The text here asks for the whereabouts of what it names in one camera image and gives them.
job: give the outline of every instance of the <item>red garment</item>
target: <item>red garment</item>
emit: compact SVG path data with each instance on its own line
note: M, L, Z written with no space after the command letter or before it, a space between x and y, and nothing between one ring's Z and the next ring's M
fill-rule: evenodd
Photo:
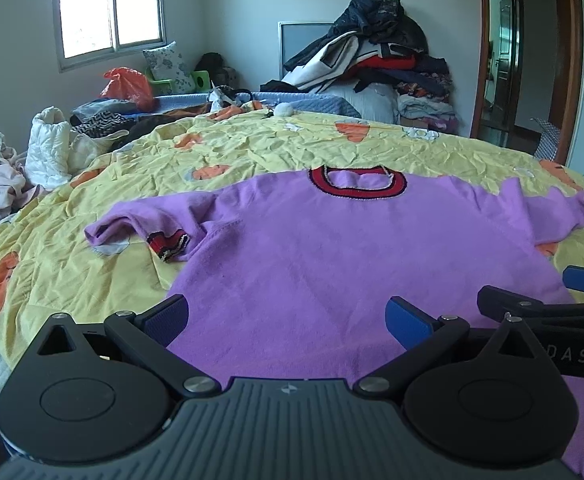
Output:
M378 57L373 56L355 64L347 70L343 79L352 79L361 68L387 68L390 70L412 70L416 66L416 56Z

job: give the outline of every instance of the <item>red plastic bag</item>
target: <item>red plastic bag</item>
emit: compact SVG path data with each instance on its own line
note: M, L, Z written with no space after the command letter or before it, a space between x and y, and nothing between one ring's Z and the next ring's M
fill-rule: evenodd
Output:
M155 99L147 77L131 68L115 68L103 74L110 82L101 92L101 97L123 99L136 103L142 112L151 112L155 108Z

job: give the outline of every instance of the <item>round black disc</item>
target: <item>round black disc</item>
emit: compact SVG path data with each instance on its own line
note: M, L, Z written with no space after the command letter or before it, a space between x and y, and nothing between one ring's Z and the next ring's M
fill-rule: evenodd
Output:
M139 446L168 416L166 388L150 372L96 358L70 373L62 362L2 391L0 432L17 452L46 463L99 462Z
M543 370L517 358L435 368L409 386L403 409L425 440L462 462L544 463L561 457L578 412L558 373Z

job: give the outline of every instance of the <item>throw pillow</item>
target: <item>throw pillow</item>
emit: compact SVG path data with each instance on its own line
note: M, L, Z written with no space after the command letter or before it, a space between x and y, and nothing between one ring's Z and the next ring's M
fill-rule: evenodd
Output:
M192 94L197 85L183 56L177 51L176 41L152 50L144 50L147 65L156 80L174 79L174 90L179 94Z

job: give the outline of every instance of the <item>window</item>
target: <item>window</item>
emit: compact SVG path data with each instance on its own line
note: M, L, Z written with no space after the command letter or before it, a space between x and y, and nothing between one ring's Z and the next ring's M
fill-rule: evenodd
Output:
M161 0L56 0L61 69L165 44Z

